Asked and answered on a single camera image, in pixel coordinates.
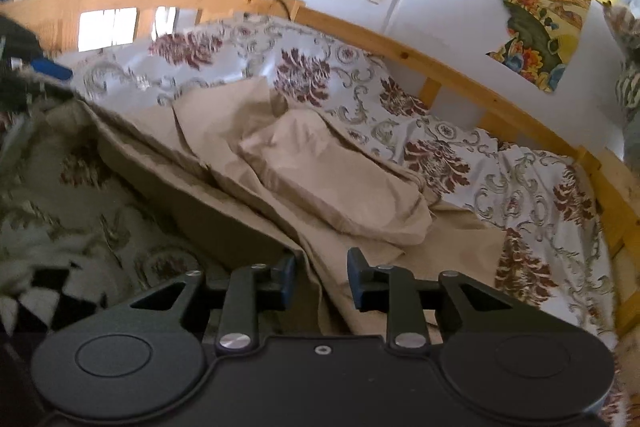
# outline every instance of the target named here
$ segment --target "black device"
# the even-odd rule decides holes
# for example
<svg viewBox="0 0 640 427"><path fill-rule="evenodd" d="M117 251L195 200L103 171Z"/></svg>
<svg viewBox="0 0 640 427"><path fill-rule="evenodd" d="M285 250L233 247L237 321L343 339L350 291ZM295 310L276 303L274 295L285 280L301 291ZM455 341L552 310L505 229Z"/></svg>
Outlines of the black device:
<svg viewBox="0 0 640 427"><path fill-rule="evenodd" d="M31 374L58 411L43 425L162 427L604 426L614 378L595 336L458 272L415 280L348 253L354 304L387 315L386 341L260 337L283 310L294 258L207 286L190 272L53 334ZM222 308L216 357L198 339ZM444 343L431 344L423 309Z"/></svg>

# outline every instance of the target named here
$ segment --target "fabric fold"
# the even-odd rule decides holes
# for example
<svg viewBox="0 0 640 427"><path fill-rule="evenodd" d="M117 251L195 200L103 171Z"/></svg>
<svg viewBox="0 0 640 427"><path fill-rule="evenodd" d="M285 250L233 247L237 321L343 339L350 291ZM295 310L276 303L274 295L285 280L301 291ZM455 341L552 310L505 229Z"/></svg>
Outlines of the fabric fold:
<svg viewBox="0 0 640 427"><path fill-rule="evenodd" d="M313 315L323 333L335 331L323 292L354 333L385 333L383 314L354 308L349 248L360 248L372 266L405 266L421 279L452 269L494 284L503 231L469 211L436 203L421 176L370 156L337 121L274 93L263 78L193 90L172 107L152 111L118 116L97 109L94 118L110 144L101 150L111 168L135 179L134 185L162 178L170 187L157 186L154 197L164 199L165 207L175 206L177 198L158 192L177 190L182 212L184 202L195 199L211 216L222 213L268 232L290 249L299 245L307 296L300 313ZM180 173L182 166L191 172ZM180 180L187 175L188 187ZM213 233L201 219L181 216L178 225L198 245ZM238 248L209 252L233 266L232 250ZM244 263L265 262L259 250L241 257ZM427 318L435 325L433 314Z"/></svg>

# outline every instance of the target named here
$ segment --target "wooden bed rail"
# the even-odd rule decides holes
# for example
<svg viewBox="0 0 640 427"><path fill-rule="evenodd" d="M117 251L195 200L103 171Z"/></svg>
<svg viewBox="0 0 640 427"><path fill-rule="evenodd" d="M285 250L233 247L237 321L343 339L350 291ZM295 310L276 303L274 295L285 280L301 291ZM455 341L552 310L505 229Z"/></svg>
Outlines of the wooden bed rail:
<svg viewBox="0 0 640 427"><path fill-rule="evenodd" d="M515 142L524 135L545 150L575 158L593 184L614 268L623 272L619 275L627 281L616 315L616 330L621 336L629 333L628 339L635 335L640 344L640 183L612 154L595 158L585 149L572 147L503 96L442 62L360 26L311 10L300 0L18 0L0 4L0 13L33 30L43 48L55 54L78 48L82 13L135 8L133 36L142 38L150 35L156 9L161 6L196 10L196 23L235 12L288 17L417 71L425 79L420 99L428 107L433 105L440 87L445 86L484 108L479 126L494 136ZM635 352L640 353L640 346ZM636 375L640 374L640 355L637 358L631 367ZM636 392L640 396L640 383L638 386Z"/></svg>

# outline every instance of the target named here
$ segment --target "floral bedspread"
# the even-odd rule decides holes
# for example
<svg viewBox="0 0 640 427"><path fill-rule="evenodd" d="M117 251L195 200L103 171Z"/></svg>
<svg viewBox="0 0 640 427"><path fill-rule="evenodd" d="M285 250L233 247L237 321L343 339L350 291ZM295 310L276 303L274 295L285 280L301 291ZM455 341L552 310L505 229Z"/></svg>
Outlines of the floral bedspread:
<svg viewBox="0 0 640 427"><path fill-rule="evenodd" d="M447 202L505 229L495 285L615 347L609 255L583 172L570 158L431 116L378 57L306 26L244 15L59 60L74 70L81 96L119 112L265 76L339 119L373 154L423 174ZM602 415L622 426L625 411L616 384Z"/></svg>

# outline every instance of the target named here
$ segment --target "metal screw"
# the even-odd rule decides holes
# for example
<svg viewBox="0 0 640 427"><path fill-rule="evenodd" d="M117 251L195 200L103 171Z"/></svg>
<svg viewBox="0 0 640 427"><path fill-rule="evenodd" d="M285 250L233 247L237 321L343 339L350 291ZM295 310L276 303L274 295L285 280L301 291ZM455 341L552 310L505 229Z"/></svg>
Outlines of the metal screw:
<svg viewBox="0 0 640 427"><path fill-rule="evenodd" d="M330 355L333 349L329 346L318 346L315 351L316 355Z"/></svg>
<svg viewBox="0 0 640 427"><path fill-rule="evenodd" d="M418 349L427 343L427 339L420 333L400 333L396 337L396 346L406 349Z"/></svg>
<svg viewBox="0 0 640 427"><path fill-rule="evenodd" d="M244 333L227 333L220 339L220 346L226 349L244 349L251 344L251 337Z"/></svg>

